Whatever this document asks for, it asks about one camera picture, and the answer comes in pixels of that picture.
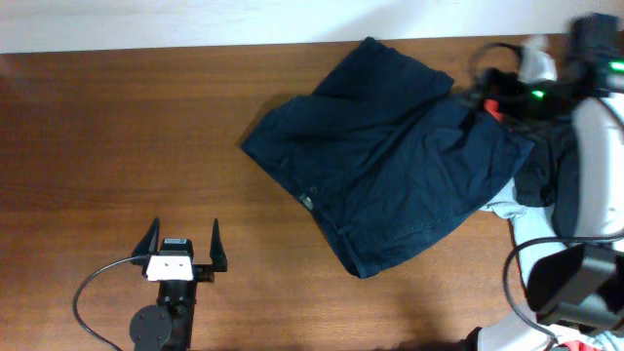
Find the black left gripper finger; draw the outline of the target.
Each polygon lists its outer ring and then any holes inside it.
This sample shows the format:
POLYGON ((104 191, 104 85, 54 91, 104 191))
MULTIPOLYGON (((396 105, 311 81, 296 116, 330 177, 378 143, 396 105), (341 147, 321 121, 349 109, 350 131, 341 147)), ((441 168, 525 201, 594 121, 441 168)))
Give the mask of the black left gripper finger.
POLYGON ((212 260, 213 272, 226 272, 228 270, 228 260, 220 238, 220 229, 217 218, 214 220, 213 224, 210 258, 212 260))
POLYGON ((156 254, 158 248, 158 240, 160 234, 160 219, 155 217, 148 228, 146 234, 135 246, 132 256, 143 256, 156 254))

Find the navy blue shorts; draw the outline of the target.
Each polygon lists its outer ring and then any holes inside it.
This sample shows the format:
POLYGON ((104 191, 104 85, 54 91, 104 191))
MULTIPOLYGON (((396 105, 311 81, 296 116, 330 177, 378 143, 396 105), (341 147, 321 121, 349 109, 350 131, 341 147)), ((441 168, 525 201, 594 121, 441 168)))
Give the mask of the navy blue shorts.
POLYGON ((367 38, 313 93, 270 110, 242 148, 313 215, 346 271, 366 279, 445 238, 532 149, 452 85, 367 38))

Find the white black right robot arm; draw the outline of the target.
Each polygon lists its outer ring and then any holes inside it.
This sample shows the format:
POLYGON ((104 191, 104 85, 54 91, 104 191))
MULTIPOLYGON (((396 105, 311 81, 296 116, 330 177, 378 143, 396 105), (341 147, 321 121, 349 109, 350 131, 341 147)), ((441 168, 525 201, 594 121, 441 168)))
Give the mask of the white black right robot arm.
POLYGON ((515 50, 520 71, 491 69, 468 95, 527 119, 568 116, 575 179, 560 181, 556 218, 570 226, 525 240, 509 253, 529 276, 526 303, 471 338, 475 350, 555 350, 580 341, 599 350, 623 337, 623 58, 619 19, 594 13, 570 25, 562 69, 541 49, 515 50))

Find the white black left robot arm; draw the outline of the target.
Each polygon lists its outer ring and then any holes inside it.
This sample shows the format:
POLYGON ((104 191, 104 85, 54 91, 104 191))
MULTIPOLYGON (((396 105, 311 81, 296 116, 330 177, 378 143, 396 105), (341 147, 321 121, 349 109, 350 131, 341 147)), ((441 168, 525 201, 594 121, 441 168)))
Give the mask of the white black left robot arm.
POLYGON ((139 309, 130 321, 135 350, 185 351, 191 346, 197 286, 212 283, 216 273, 228 270, 219 224, 213 223, 209 264, 194 261, 192 241, 161 240, 160 220, 154 219, 132 251, 142 276, 159 285, 156 302, 139 309))

